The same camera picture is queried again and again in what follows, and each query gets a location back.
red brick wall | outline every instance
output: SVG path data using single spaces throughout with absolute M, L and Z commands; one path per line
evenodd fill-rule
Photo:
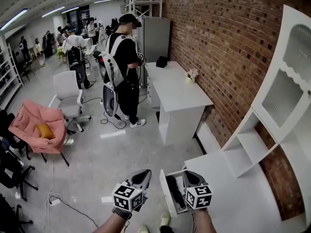
M 283 4 L 310 15 L 307 0 L 164 0 L 173 22 L 171 60 L 200 69 L 214 102 L 204 119 L 221 146 L 248 111 L 270 65 Z M 303 212 L 293 170 L 281 149 L 261 162 L 283 219 Z

wristband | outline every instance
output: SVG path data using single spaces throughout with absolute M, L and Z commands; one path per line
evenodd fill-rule
M 113 208 L 112 210 L 113 213 L 117 214 L 118 216 L 122 217 L 125 220 L 129 220 L 132 217 L 132 213 L 127 213 L 118 207 Z

orange pillow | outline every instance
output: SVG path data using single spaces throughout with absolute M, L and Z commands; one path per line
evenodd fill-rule
M 46 138 L 46 139 L 54 139 L 55 136 L 53 135 L 53 132 L 50 130 L 47 124 L 42 123 L 42 124 L 37 124 L 37 128 L 41 134 L 41 138 Z

gray floor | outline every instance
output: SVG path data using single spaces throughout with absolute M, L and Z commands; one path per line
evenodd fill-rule
M 48 105 L 54 92 L 52 84 L 53 74 L 67 70 L 66 64 L 62 64 L 56 56 L 46 60 L 46 67 L 30 74 L 30 81 L 24 79 L 25 86 L 16 94 L 10 103 L 8 111 L 17 113 L 23 99 L 31 99 L 42 105 Z M 101 97 L 102 83 L 100 77 L 89 90 L 84 90 L 85 100 Z M 140 100 L 145 97 L 146 91 L 141 90 Z M 88 102 L 83 111 L 91 114 L 98 100 Z M 147 100 L 140 104 L 148 107 Z M 72 138 L 72 146 L 64 146 L 64 155 L 70 163 L 67 167 L 61 156 L 55 156 L 54 160 L 54 187 L 53 192 L 61 193 L 63 200 L 74 208 L 89 215 L 101 225 L 111 215 L 112 204 L 102 203 L 102 197 L 111 195 L 111 191 L 130 172 L 139 169 L 151 169 L 153 172 L 147 197 L 149 198 L 139 213 L 134 212 L 130 220 L 127 233 L 138 232 L 141 224 L 145 224 L 151 233 L 157 232 L 160 215 L 167 211 L 167 205 L 163 196 L 159 181 L 160 170 L 166 173 L 178 171 L 184 161 L 202 154 L 195 140 L 180 145 L 163 146 L 158 132 L 156 113 L 152 110 L 139 109 L 138 116 L 145 118 L 147 124 L 141 128 L 130 129 L 127 125 L 123 130 L 116 129 L 110 123 L 101 124 L 104 108 L 98 104 L 93 113 L 90 128 L 84 133 L 76 133 Z M 119 127 L 122 123 L 111 119 Z M 87 128 L 89 122 L 82 124 Z M 24 227 L 28 232 L 42 232 L 43 217 L 45 214 L 44 202 L 51 190 L 53 183 L 53 157 L 48 157 L 44 163 L 39 154 L 30 153 L 31 160 L 27 161 L 23 155 L 25 165 L 33 165 L 33 171 L 28 180 L 39 187 L 35 191 L 25 187 L 28 202 L 15 199 L 16 189 L 7 189 L 0 184 L 0 192 L 6 197 L 12 206 L 20 204 L 25 219 L 32 219 L 32 226 Z M 172 227 L 176 233 L 192 232 L 191 213 L 180 214 L 172 219 Z M 44 232 L 48 232 L 48 222 Z M 90 233 L 95 230 L 93 223 L 86 217 L 63 204 L 50 207 L 51 233 Z

white chair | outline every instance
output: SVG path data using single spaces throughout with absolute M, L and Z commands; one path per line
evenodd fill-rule
M 56 95 L 49 104 L 52 107 L 57 99 L 59 101 L 57 108 L 60 108 L 66 121 L 72 119 L 72 123 L 77 125 L 80 132 L 79 119 L 91 119 L 91 116 L 79 116 L 82 113 L 83 97 L 82 90 L 79 90 L 75 71 L 66 71 L 53 76 L 53 83 Z

